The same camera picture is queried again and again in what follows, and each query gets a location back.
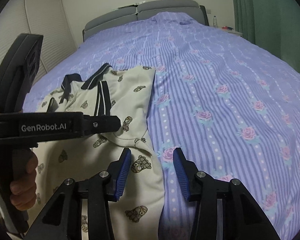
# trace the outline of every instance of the plastic bottle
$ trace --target plastic bottle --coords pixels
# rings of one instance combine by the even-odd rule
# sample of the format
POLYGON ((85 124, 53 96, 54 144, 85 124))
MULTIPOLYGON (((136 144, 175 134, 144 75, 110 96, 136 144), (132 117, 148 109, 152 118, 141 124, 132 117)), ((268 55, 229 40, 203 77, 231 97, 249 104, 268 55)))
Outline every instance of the plastic bottle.
POLYGON ((218 28, 217 17, 216 16, 213 17, 213 27, 218 28))

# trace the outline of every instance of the hand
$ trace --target hand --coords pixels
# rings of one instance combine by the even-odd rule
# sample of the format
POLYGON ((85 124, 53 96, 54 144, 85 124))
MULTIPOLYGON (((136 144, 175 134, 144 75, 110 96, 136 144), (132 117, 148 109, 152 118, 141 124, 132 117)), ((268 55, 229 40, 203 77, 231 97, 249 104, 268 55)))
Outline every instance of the hand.
POLYGON ((32 208, 35 204, 35 191, 37 190, 37 184, 35 183, 37 171, 35 169, 37 166, 38 158, 32 152, 32 157, 26 164, 26 174, 10 183, 10 190, 12 192, 10 201, 20 211, 32 208))

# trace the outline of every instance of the bed headboard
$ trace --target bed headboard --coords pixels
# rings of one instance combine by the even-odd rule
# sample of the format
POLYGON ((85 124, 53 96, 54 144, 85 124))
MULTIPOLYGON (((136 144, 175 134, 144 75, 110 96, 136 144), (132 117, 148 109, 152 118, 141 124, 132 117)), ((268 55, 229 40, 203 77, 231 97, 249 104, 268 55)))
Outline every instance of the bed headboard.
POLYGON ((209 26, 204 6, 199 6, 193 0, 158 0, 142 3, 137 6, 120 8, 104 14, 88 22, 82 31, 83 40, 86 40, 101 30, 124 25, 129 22, 145 20, 159 12, 184 12, 197 22, 209 26))

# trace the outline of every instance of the clothing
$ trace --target clothing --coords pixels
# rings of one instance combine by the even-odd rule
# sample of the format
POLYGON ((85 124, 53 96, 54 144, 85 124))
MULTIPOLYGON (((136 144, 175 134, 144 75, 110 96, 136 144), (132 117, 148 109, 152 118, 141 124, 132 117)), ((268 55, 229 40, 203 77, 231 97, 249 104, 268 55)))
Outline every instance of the clothing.
MULTIPOLYGON (((124 147, 132 153, 131 169, 123 196, 109 203, 116 239, 157 239, 164 204, 162 168, 153 151, 146 116, 155 69, 136 66, 115 71, 104 64, 86 82, 66 75, 60 89, 47 95, 38 112, 46 112, 51 98, 55 111, 88 115, 117 115, 118 132, 40 143, 33 151, 39 159, 37 203, 29 210, 30 223, 53 192, 67 178, 88 179, 118 160, 124 147)), ((83 239, 87 239, 86 201, 82 207, 83 239)))

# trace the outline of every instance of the purple bed cover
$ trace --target purple bed cover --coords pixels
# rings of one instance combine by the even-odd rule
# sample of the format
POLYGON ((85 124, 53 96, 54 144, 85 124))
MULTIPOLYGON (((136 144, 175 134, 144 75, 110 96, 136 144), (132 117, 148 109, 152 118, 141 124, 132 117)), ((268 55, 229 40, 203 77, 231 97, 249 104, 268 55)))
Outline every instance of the purple bed cover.
POLYGON ((107 29, 47 75, 28 94, 34 112, 66 74, 88 79, 109 62, 116 70, 156 67, 148 129, 164 173, 161 239, 187 239, 194 203, 181 195, 172 152, 216 179, 239 178, 281 239, 300 229, 300 74, 243 38, 184 13, 107 29))

